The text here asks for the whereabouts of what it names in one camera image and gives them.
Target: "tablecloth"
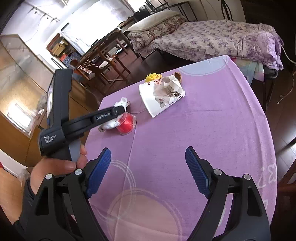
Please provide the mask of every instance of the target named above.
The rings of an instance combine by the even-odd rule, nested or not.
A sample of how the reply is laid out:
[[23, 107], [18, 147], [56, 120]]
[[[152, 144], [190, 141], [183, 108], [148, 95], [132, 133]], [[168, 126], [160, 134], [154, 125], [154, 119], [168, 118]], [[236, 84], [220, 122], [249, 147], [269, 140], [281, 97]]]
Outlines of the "tablecloth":
[[[112, 161], [91, 207], [109, 240], [186, 240], [207, 199], [198, 192], [185, 162], [192, 146], [200, 158], [227, 175], [249, 173], [271, 222], [276, 202], [276, 159], [266, 116], [248, 82], [228, 56], [163, 73], [180, 72], [186, 96], [152, 118], [139, 83], [105, 97], [100, 109], [121, 97], [137, 117], [131, 133], [93, 128], [86, 141], [88, 159], [104, 147]], [[216, 235], [224, 232], [229, 194]]]

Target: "black sleeve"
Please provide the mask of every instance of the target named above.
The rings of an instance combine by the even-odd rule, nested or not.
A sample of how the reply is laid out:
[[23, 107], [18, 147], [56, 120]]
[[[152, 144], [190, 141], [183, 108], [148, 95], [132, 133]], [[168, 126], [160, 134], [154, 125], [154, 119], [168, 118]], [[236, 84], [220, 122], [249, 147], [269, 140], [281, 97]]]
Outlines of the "black sleeve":
[[27, 222], [32, 209], [34, 198], [35, 194], [31, 189], [30, 179], [27, 179], [25, 182], [24, 196], [22, 200], [22, 213], [19, 217], [19, 220], [13, 224], [23, 238], [25, 238], [25, 230], [27, 228]]

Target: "floral pillow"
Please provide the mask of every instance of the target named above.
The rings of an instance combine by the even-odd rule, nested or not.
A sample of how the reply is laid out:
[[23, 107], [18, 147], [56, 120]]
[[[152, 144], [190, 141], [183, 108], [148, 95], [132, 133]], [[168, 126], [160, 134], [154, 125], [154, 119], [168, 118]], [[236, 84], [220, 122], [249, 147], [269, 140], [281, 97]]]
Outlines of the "floral pillow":
[[129, 33], [129, 39], [133, 40], [133, 48], [138, 52], [142, 48], [148, 46], [153, 40], [158, 39], [166, 34], [174, 32], [181, 24], [185, 23], [187, 19], [183, 16], [173, 16], [153, 28], [136, 33]]

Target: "purple floral blanket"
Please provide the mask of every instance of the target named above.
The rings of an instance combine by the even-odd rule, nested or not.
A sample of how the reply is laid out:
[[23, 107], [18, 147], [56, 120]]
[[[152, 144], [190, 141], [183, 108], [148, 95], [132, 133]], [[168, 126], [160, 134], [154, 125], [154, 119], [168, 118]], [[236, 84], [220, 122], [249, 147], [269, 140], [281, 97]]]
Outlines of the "purple floral blanket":
[[280, 54], [283, 44], [270, 25], [210, 20], [183, 23], [173, 33], [153, 40], [138, 52], [148, 53], [158, 48], [195, 62], [229, 55], [282, 70]]

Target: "yellow object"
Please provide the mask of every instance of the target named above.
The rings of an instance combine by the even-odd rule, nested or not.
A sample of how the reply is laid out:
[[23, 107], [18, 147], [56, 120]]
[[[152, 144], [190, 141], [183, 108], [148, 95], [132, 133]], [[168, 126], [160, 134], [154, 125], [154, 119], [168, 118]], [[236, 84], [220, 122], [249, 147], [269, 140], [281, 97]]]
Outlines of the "yellow object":
[[146, 76], [145, 82], [150, 82], [150, 81], [153, 81], [153, 80], [159, 80], [162, 77], [163, 76], [161, 74], [157, 74], [157, 73], [149, 74], [149, 75]]

